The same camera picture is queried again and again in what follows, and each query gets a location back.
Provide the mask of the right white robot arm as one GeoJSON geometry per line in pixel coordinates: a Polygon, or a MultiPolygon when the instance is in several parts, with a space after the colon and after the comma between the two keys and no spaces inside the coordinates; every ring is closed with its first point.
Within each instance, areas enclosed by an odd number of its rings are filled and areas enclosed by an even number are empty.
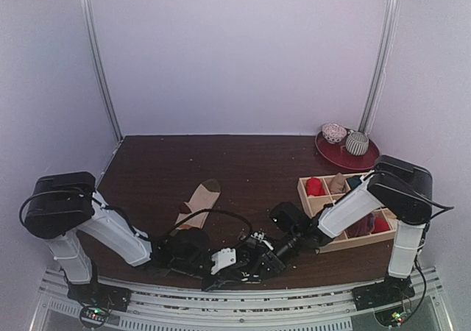
{"type": "Polygon", "coordinates": [[[242,280],[257,282],[277,276],[303,246],[322,249],[361,222],[375,224],[390,212],[396,220],[394,245],[386,272],[378,285],[382,302],[393,302],[406,289],[414,261],[421,248],[426,224],[432,216],[433,177],[429,170],[381,155],[372,171],[342,197],[331,201],[310,217],[292,202],[281,202],[269,218],[283,232],[272,239],[254,232],[237,249],[242,280]]]}

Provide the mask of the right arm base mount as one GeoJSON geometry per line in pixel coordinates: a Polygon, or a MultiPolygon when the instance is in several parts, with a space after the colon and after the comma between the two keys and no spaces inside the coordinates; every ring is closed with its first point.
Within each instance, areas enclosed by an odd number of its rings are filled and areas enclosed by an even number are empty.
{"type": "Polygon", "coordinates": [[[376,321],[392,328],[406,321],[415,290],[410,282],[383,281],[354,288],[352,294],[357,311],[373,309],[376,321]]]}

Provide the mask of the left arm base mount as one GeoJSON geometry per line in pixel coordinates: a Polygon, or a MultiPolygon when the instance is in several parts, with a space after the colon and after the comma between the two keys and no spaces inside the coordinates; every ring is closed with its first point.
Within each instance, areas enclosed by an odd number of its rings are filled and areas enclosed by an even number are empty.
{"type": "Polygon", "coordinates": [[[69,285],[67,297],[81,306],[79,322],[86,329],[103,327],[113,311],[126,312],[131,290],[112,285],[69,285]]]}

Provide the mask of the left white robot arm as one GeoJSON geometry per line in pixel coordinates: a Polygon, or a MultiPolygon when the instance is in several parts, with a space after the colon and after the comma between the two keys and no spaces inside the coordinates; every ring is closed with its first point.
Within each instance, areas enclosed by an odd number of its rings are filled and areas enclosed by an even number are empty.
{"type": "Polygon", "coordinates": [[[121,208],[105,201],[87,171],[41,177],[18,215],[29,233],[45,241],[68,283],[91,305],[101,303],[106,290],[96,280],[96,264],[82,248],[78,232],[152,276],[175,271],[209,280],[234,256],[232,251],[209,252],[205,232],[186,223],[190,216],[180,216],[179,226],[158,238],[134,227],[121,208]]]}

